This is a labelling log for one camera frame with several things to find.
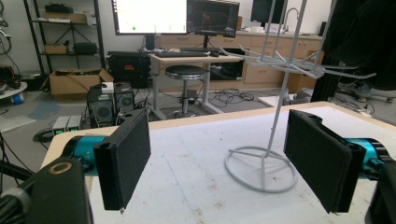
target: cardboard box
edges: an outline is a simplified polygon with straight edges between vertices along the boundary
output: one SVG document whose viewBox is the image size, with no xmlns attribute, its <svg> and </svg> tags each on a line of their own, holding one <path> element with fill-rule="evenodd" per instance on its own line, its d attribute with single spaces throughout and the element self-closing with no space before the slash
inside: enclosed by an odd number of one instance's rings
<svg viewBox="0 0 396 224">
<path fill-rule="evenodd" d="M 61 44 L 47 44 L 44 49 L 48 54 L 66 54 L 69 52 L 69 48 Z"/>
<path fill-rule="evenodd" d="M 49 75 L 51 94 L 57 101 L 86 100 L 91 86 L 112 82 L 105 69 L 59 69 Z"/>
<path fill-rule="evenodd" d="M 49 21 L 58 22 L 73 22 L 79 24 L 87 24 L 87 16 L 83 13 L 59 13 L 59 12 L 44 12 L 44 18 Z"/>
<path fill-rule="evenodd" d="M 317 81 L 306 75 L 290 73 L 288 81 L 289 93 L 297 93 L 301 88 L 314 89 Z"/>
</svg>

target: black box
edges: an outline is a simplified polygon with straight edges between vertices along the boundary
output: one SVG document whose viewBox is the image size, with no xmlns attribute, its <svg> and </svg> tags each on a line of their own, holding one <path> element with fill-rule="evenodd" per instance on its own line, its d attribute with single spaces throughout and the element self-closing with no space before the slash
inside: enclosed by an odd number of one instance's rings
<svg viewBox="0 0 396 224">
<path fill-rule="evenodd" d="M 150 58 L 145 53 L 130 51 L 109 51 L 108 66 L 114 82 L 128 81 L 131 88 L 144 89 L 149 86 Z"/>
</svg>

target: monitor screen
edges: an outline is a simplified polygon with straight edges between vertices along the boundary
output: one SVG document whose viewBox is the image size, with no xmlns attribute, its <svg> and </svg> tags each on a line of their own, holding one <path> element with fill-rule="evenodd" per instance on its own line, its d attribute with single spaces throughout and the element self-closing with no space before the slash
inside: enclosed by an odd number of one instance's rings
<svg viewBox="0 0 396 224">
<path fill-rule="evenodd" d="M 261 22 L 263 27 L 269 21 L 272 2 L 273 0 L 253 0 L 250 20 Z M 282 15 L 284 2 L 284 0 L 276 0 L 271 23 L 281 23 L 280 16 Z"/>
<path fill-rule="evenodd" d="M 239 3 L 187 0 L 187 33 L 235 37 Z"/>
<path fill-rule="evenodd" d="M 186 0 L 112 0 L 116 35 L 186 34 Z"/>
</svg>

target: table leg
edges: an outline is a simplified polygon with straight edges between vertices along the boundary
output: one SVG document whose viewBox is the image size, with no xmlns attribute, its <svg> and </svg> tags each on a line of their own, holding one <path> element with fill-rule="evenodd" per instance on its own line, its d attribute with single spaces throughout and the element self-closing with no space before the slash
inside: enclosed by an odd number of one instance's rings
<svg viewBox="0 0 396 224">
<path fill-rule="evenodd" d="M 198 102 L 203 105 L 208 107 L 209 109 L 215 111 L 218 114 L 222 114 L 221 110 L 219 110 L 217 107 L 213 106 L 212 104 L 209 103 L 208 101 L 208 96 L 209 96 L 209 82 L 210 82 L 210 63 L 207 64 L 207 73 L 205 74 L 205 79 L 204 79 L 204 91 L 202 92 L 202 99 L 198 99 Z"/>
<path fill-rule="evenodd" d="M 159 84 L 159 74 L 152 75 L 152 95 L 153 95 L 153 102 L 152 102 L 152 113 L 159 119 L 166 119 L 165 114 L 160 110 L 160 84 Z"/>
</svg>

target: round stool seat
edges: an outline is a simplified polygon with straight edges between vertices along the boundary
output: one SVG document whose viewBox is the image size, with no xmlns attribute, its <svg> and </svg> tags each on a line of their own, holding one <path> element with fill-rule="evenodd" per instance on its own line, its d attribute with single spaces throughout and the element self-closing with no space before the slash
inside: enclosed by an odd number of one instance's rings
<svg viewBox="0 0 396 224">
<path fill-rule="evenodd" d="M 206 69 L 194 65 L 173 65 L 165 69 L 167 76 L 181 80 L 200 79 L 206 72 Z"/>
</svg>

